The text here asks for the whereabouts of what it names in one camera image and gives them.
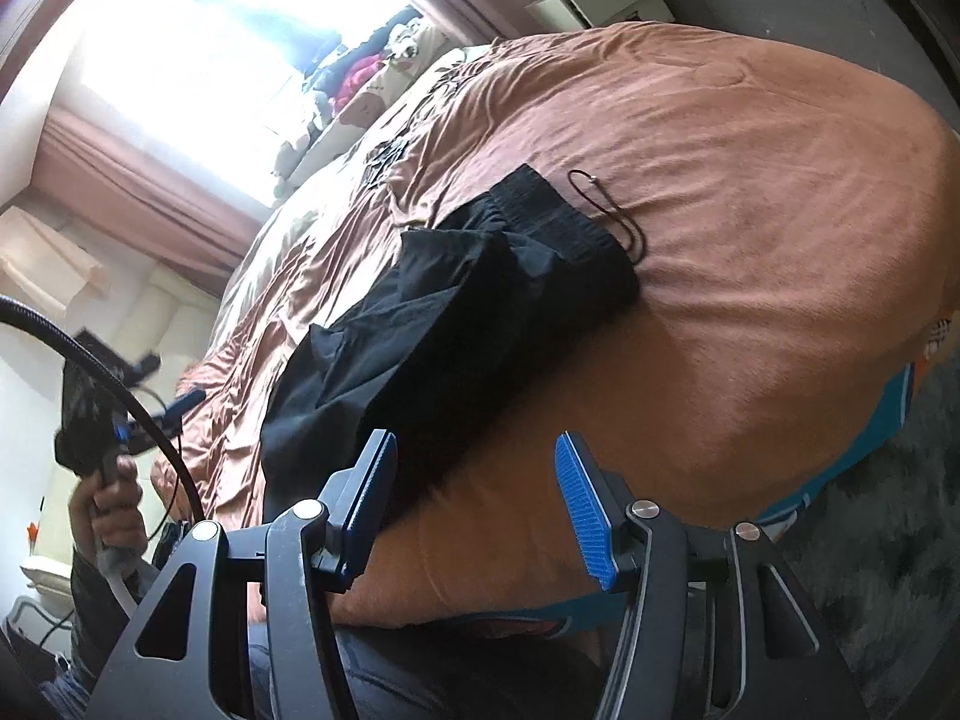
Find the person's left hand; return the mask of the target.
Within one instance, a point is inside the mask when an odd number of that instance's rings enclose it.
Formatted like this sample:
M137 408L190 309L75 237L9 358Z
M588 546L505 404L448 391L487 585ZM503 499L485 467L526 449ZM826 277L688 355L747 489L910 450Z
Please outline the person's left hand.
M138 472L132 458L121 457L114 483L104 483L101 473L96 472L73 489L68 503L71 536L76 552L86 561L96 561L98 546L130 550L137 557L146 551Z

